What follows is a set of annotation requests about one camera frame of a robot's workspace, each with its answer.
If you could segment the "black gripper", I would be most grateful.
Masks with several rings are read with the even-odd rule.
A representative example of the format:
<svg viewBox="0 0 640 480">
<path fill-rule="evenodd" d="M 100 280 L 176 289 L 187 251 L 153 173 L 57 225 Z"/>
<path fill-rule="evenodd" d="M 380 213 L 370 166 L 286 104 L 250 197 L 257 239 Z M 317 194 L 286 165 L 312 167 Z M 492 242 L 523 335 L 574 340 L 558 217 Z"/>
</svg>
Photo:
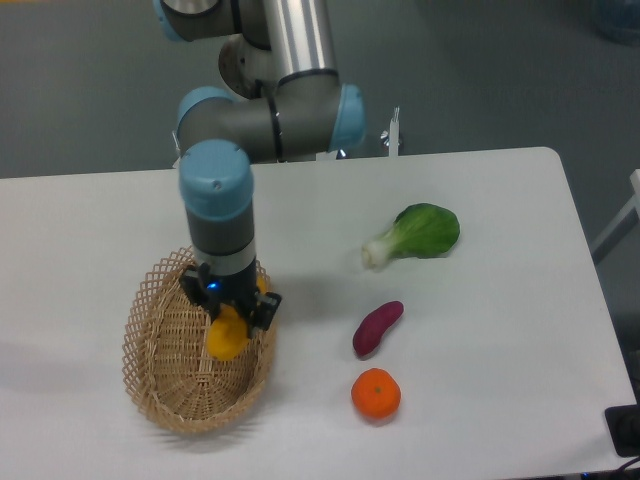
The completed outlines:
<svg viewBox="0 0 640 480">
<path fill-rule="evenodd" d="M 189 302 L 201 307 L 211 320 L 218 317 L 220 304 L 234 307 L 246 323 L 248 338 L 269 330 L 282 302 L 280 294 L 258 291 L 256 260 L 231 275 L 214 274 L 206 263 L 190 265 L 179 284 Z"/>
</svg>

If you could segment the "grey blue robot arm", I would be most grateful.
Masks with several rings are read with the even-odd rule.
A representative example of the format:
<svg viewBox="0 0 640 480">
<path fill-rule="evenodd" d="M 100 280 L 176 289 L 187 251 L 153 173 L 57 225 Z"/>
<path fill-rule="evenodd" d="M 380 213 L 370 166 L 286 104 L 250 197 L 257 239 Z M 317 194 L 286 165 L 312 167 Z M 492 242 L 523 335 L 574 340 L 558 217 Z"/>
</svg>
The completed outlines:
<svg viewBox="0 0 640 480">
<path fill-rule="evenodd" d="M 158 1 L 154 10 L 170 39 L 226 37 L 234 57 L 224 88 L 194 89 L 178 108 L 179 190 L 196 259 L 180 283 L 211 317 L 235 310 L 252 337 L 281 298 L 257 285 L 251 167 L 359 145 L 363 97 L 339 79 L 322 1 Z"/>
</svg>

